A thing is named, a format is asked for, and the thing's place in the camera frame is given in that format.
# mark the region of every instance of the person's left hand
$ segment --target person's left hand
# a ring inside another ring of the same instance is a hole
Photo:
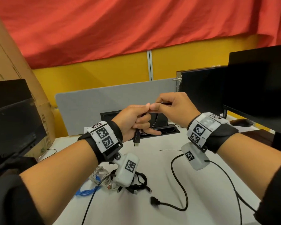
[[[149,103],[146,105],[130,105],[112,119],[122,132],[123,142],[134,137],[135,129],[141,129],[152,135],[161,135],[160,131],[150,129],[151,115],[149,113],[142,117],[142,114],[149,111],[149,107]]]

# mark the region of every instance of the forearm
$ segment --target forearm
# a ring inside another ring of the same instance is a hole
[[[217,153],[259,199],[281,166],[281,151],[240,133],[226,140]]]
[[[45,224],[52,224],[98,165],[85,140],[20,174]]]

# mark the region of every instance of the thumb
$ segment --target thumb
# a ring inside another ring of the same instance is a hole
[[[132,107],[133,112],[135,113],[136,116],[142,115],[146,112],[148,112],[150,108],[150,104],[147,103],[145,106],[139,106],[139,107]]]
[[[153,103],[150,105],[150,110],[156,110],[156,111],[164,113],[164,114],[168,113],[169,109],[170,109],[170,106],[161,104],[159,102]]]

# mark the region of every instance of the red fabric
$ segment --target red fabric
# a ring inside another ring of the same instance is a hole
[[[0,0],[0,17],[32,68],[238,34],[281,44],[281,0]]]

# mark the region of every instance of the black shirt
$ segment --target black shirt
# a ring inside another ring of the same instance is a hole
[[[262,225],[281,224],[281,167],[270,182],[255,213]],[[0,225],[44,225],[18,175],[0,177]]]

